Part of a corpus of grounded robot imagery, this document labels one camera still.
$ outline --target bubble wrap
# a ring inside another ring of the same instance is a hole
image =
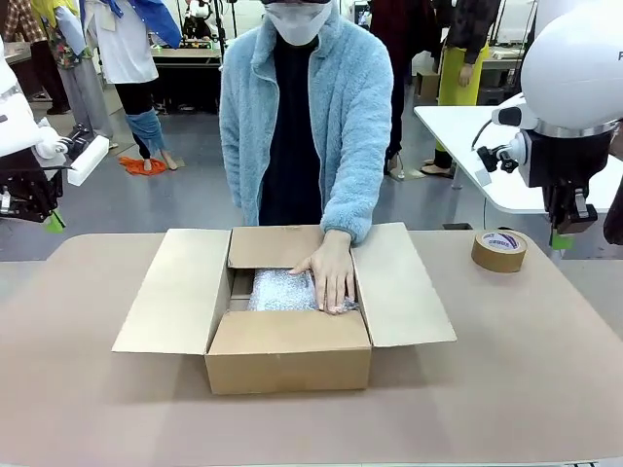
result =
[[[289,269],[257,269],[248,309],[318,309],[312,275],[309,271],[292,275]],[[359,309],[359,305],[346,298],[342,307],[335,312],[352,309]]]

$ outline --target light blue fleece jacket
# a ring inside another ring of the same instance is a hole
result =
[[[234,41],[223,64],[223,158],[234,203],[248,226],[259,222],[275,132],[275,40],[276,29],[265,17]],[[348,232],[357,243],[372,225],[389,143],[393,76],[387,50],[334,7],[311,53],[308,86],[311,133],[320,157],[321,227]]]

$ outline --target person's left hand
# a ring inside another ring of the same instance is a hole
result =
[[[347,294],[354,298],[354,268],[350,242],[349,233],[327,231],[320,248],[290,271],[291,274],[300,274],[311,269],[315,282],[315,299],[321,311],[333,314],[342,306]]]
[[[471,82],[471,77],[474,74],[474,65],[469,63],[464,63],[460,68],[460,74],[458,75],[458,85],[462,88],[466,88],[469,86]]]

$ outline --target orange cloth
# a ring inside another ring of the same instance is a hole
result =
[[[166,170],[164,162],[151,159],[152,169],[145,170],[143,168],[143,159],[132,159],[125,156],[119,158],[119,163],[126,168],[128,173],[132,175],[158,175]]]

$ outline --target brown packing tape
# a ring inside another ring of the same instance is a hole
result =
[[[517,233],[486,231],[476,234],[471,258],[493,272],[517,272],[522,268],[528,246]]]

